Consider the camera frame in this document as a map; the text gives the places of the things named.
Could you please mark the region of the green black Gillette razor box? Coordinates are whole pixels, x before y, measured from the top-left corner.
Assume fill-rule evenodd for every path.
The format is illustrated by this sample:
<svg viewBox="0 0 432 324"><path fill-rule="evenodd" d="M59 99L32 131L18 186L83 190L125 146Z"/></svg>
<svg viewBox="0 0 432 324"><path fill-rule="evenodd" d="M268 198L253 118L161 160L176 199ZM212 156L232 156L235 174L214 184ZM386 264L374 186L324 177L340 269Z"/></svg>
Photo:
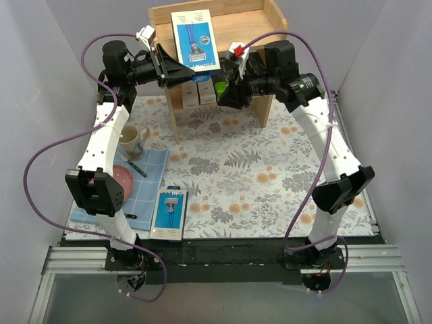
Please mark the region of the green black Gillette razor box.
<svg viewBox="0 0 432 324"><path fill-rule="evenodd" d="M215 94L216 94L217 100L219 100L221 98L222 94L225 92L228 85L229 85L228 81L219 81L219 82L214 83Z"/></svg>

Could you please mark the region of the white Harry's razor box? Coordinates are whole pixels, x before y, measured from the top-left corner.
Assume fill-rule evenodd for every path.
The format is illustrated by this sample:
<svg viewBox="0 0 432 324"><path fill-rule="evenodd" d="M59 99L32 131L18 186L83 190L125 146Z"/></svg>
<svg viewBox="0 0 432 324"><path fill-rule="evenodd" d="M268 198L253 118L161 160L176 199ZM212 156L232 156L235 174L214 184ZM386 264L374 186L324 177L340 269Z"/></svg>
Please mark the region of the white Harry's razor box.
<svg viewBox="0 0 432 324"><path fill-rule="evenodd" d="M216 103L217 98L212 79L198 82L197 89L201 105Z"/></svg>

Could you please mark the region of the long white Harry's box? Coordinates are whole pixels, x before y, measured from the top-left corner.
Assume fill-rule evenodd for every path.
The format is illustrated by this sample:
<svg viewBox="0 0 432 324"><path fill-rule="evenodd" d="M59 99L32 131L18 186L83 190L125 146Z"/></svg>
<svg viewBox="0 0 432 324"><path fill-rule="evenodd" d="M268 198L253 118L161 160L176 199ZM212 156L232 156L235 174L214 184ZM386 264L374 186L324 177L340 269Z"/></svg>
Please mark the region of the long white Harry's box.
<svg viewBox="0 0 432 324"><path fill-rule="evenodd" d="M199 108L198 89L194 81L185 82L182 85L182 107L184 109Z"/></svg>

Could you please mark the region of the blue Harry's razor pack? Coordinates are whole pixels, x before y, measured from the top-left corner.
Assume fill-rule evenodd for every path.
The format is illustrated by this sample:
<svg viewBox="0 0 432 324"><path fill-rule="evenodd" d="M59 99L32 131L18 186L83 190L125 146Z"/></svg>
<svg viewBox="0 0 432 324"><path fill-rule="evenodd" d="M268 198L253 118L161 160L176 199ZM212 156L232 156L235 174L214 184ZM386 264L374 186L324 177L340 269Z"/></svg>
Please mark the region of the blue Harry's razor pack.
<svg viewBox="0 0 432 324"><path fill-rule="evenodd" d="M171 13L178 61L194 70L194 82L204 82L220 72L219 54L208 9Z"/></svg>
<svg viewBox="0 0 432 324"><path fill-rule="evenodd" d="M149 238L179 242L183 239L188 191L178 186L158 190Z"/></svg>

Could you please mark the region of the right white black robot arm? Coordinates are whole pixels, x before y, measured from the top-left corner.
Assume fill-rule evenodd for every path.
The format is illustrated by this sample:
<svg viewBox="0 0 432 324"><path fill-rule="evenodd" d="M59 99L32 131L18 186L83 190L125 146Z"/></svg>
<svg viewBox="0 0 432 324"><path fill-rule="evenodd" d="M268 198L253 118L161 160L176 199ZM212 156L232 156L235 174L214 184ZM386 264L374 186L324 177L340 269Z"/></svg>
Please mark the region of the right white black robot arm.
<svg viewBox="0 0 432 324"><path fill-rule="evenodd" d="M228 81L219 105L242 109L254 97L275 96L299 123L320 158L317 175L325 181L313 181L306 195L317 208L312 230L304 246L286 246L283 254L291 261L321 268L336 250L343 215L375 172L371 166L361 165L333 123L333 103L318 77L299 72L290 41L268 43L262 55L250 53L244 43L233 42L223 67Z"/></svg>

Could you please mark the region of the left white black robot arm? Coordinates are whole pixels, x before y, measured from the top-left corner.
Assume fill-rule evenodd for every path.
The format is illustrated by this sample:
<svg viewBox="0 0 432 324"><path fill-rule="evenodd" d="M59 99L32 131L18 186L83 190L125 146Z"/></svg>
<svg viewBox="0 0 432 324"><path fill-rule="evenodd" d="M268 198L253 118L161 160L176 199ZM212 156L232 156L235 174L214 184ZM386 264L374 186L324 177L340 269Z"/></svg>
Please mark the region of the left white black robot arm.
<svg viewBox="0 0 432 324"><path fill-rule="evenodd" d="M190 81L195 74L169 56L161 45L148 47L135 58L126 44L111 40L102 48L103 75L97 78L99 101L86 151L65 181L78 207L97 218L109 236L108 250L127 269L138 269L145 253L136 248L139 237L130 227L122 206L124 189L113 177L120 135L136 97L136 86L157 82L160 87Z"/></svg>

